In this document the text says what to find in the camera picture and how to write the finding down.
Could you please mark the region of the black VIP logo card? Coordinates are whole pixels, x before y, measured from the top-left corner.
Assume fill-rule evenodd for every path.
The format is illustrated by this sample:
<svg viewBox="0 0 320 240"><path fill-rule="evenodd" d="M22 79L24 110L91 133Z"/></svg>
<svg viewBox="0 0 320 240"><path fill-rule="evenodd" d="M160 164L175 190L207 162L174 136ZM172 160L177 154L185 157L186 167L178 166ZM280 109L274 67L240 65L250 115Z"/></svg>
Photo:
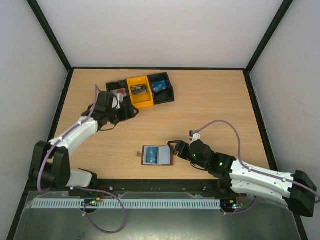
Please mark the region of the black VIP logo card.
<svg viewBox="0 0 320 240"><path fill-rule="evenodd" d="M131 93L133 96L144 94L148 92L147 86L143 84L137 84L130 87Z"/></svg>

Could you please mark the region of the brown leather card holder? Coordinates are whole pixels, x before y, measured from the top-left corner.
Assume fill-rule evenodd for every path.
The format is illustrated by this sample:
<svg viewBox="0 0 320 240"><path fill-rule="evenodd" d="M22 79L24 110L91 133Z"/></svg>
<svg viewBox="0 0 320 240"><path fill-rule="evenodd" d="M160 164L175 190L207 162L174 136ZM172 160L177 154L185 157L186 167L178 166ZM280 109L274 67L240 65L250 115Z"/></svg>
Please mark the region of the brown leather card holder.
<svg viewBox="0 0 320 240"><path fill-rule="evenodd" d="M136 153L141 158L143 166L173 166L174 155L167 145L152 146L144 145L141 151Z"/></svg>

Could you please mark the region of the blue VIP card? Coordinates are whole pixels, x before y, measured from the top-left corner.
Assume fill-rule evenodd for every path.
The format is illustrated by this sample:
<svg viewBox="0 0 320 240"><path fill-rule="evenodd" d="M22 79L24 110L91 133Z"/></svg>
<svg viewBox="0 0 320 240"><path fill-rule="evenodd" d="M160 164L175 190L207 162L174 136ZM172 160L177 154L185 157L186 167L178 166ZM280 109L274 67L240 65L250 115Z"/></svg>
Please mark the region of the blue VIP card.
<svg viewBox="0 0 320 240"><path fill-rule="evenodd" d="M165 89L167 89L167 83L165 80L156 81L151 84L152 90L154 93L159 93Z"/></svg>

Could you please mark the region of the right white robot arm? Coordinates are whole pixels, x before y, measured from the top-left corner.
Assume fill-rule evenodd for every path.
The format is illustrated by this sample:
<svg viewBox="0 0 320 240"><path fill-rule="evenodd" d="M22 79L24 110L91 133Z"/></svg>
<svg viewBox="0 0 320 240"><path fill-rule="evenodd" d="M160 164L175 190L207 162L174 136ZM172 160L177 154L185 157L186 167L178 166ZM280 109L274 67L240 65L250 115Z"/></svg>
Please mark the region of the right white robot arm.
<svg viewBox="0 0 320 240"><path fill-rule="evenodd" d="M219 179L218 191L247 194L265 198L288 208L291 212L311 218L314 215L317 187L303 171L279 172L257 167L239 159L214 152L200 139L186 143L167 143L174 156L195 164Z"/></svg>

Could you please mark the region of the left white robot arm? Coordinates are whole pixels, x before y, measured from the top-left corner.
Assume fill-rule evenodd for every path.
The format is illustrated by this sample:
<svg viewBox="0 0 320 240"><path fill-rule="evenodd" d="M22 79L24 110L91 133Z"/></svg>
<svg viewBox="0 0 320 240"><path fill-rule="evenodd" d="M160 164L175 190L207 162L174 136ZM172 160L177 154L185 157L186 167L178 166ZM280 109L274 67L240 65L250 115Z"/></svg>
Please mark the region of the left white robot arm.
<svg viewBox="0 0 320 240"><path fill-rule="evenodd" d="M90 136L103 131L108 123L116 126L134 118L140 111L122 93L96 90L93 104L89 105L77 122L64 133L49 141L39 141L32 154L29 179L37 190L81 187L87 188L94 173L72 169L70 157Z"/></svg>

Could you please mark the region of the red white card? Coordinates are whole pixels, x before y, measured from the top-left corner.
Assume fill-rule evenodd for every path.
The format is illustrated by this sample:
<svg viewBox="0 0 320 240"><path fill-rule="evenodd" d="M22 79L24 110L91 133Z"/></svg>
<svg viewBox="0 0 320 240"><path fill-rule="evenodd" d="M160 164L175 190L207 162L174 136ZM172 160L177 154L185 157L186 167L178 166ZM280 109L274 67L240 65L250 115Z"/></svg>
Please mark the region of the red white card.
<svg viewBox="0 0 320 240"><path fill-rule="evenodd" d="M114 90L111 90L110 92L115 95L122 94L124 98L127 97L127 90L125 88L114 89Z"/></svg>

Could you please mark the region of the left black bin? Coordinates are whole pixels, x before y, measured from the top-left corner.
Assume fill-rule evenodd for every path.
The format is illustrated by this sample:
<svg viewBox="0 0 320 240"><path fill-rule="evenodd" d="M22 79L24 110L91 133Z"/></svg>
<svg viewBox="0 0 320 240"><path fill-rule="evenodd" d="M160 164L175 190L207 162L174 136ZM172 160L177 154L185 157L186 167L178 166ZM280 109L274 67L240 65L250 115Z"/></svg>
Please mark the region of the left black bin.
<svg viewBox="0 0 320 240"><path fill-rule="evenodd" d="M116 90L116 89L121 89L121 88L126 89L127 97L125 97L123 99L123 102L120 104L120 109L132 110L133 108L132 108L132 103L131 103L131 99L130 99L130 93L129 93L127 80L124 79L124 80L106 83L106 89L108 92L111 92L111 90Z"/></svg>

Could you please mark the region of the black bin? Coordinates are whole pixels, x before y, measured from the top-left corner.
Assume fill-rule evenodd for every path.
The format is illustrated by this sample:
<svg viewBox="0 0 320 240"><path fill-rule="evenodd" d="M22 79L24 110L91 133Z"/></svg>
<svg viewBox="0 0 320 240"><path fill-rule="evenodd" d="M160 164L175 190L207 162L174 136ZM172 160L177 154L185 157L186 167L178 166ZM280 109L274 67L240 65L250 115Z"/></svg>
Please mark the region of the black bin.
<svg viewBox="0 0 320 240"><path fill-rule="evenodd" d="M127 80L124 79L124 80L106 83L106 89L108 92L111 92L111 90L116 90L116 89L121 89L121 88L126 89L127 97L125 97L123 99L123 102L120 104L120 109L132 110L133 108L132 108L132 103L131 103L131 99L130 99L130 93L129 93Z"/></svg>
<svg viewBox="0 0 320 240"><path fill-rule="evenodd" d="M175 101L174 88L167 72L150 74L147 79L151 87L154 105Z"/></svg>

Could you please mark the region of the yellow middle bin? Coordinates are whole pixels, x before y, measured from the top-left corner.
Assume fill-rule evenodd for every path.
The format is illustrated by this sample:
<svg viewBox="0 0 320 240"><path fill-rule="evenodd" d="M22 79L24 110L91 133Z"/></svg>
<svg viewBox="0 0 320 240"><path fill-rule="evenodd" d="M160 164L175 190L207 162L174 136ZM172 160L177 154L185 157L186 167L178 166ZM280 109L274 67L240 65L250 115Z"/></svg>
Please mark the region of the yellow middle bin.
<svg viewBox="0 0 320 240"><path fill-rule="evenodd" d="M128 78L127 86L131 103L137 109L151 107L154 105L154 98L147 76Z"/></svg>

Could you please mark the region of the right black bin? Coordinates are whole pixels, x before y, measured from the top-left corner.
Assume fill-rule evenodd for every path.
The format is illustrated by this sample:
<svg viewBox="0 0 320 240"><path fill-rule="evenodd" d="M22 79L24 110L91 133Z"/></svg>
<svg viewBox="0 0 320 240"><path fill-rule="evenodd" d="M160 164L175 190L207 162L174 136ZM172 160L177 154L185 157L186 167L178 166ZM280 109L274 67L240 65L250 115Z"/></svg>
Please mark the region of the right black bin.
<svg viewBox="0 0 320 240"><path fill-rule="evenodd" d="M150 74L147 79L151 87L154 105L175 101L174 88L167 72Z"/></svg>

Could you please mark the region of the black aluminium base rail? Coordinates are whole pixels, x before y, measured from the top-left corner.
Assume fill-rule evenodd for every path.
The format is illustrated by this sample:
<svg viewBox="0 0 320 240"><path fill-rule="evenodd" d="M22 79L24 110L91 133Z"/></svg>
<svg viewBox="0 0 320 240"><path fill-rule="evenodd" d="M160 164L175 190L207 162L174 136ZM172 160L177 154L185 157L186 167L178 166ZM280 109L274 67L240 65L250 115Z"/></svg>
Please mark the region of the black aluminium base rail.
<svg viewBox="0 0 320 240"><path fill-rule="evenodd" d="M223 185L223 182L217 179L209 180L182 180L182 179L99 179L96 174L93 175L89 186L88 193L83 190L75 189L70 190L71 196L98 196L93 193L93 190L106 190L113 194L123 194L126 192L169 192L180 193L186 192L192 195L199 194L203 197L214 197L218 199L234 198L239 194L244 196L257 196L259 192L260 197L265 193L271 194L273 197L276 195L274 190L259 188L252 183L244 181L236 185L236 192Z"/></svg>

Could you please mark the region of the black enclosure frame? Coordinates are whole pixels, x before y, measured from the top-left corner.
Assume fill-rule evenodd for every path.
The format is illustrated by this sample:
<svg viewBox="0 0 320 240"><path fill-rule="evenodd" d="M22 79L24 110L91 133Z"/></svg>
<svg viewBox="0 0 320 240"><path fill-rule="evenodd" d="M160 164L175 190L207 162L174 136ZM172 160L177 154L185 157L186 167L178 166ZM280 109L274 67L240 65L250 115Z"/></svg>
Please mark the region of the black enclosure frame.
<svg viewBox="0 0 320 240"><path fill-rule="evenodd" d="M47 18L45 17L39 3L36 0L29 0L28 5L30 6L34 16L37 18L37 21L41 25L43 31L45 32L47 38L49 39L51 45L53 46L55 52L57 53L58 57L60 58L60 61L62 62L63 66L67 70L67 77L65 79L65 83L61 92L61 96L59 99L59 103L57 106L57 110L54 115L54 119L51 125L51 129L49 132L49 136L52 137L55 133L57 126L58 126L58 120L62 113L62 107L65 103L65 99L69 90L69 86L71 83L71 77L74 73L74 70L76 67L72 67L69 63L58 39L56 38ZM270 39L272 38L274 32L278 28L279 24L281 23L282 19L286 15L287 11L290 9L290 6L292 5L292 0L284 0L279 9L277 10L274 18L272 19L268 29L266 30L263 38L261 39L257 49L255 50L252 58L250 59L248 65L245 68L227 68L227 67L101 67L101 70L211 70L211 71L222 71L222 70L228 70L228 71L243 71L244 79L246 82L246 86L248 89L248 93L250 96L251 104L253 107L253 111L255 114L256 122L258 125L258 129L262 138L262 143L264 146L264 150L266 153L267 161L269 164L269 167L272 170L277 170L278 166L274 157L274 153L270 144L270 140L267 134L267 129L265 126L264 118L262 117L262 111L259 107L259 103L257 100L257 94L255 93L253 83L250 77L250 73L253 70L255 64L257 63L258 59L262 55L263 51L265 50L266 46L268 45Z"/></svg>

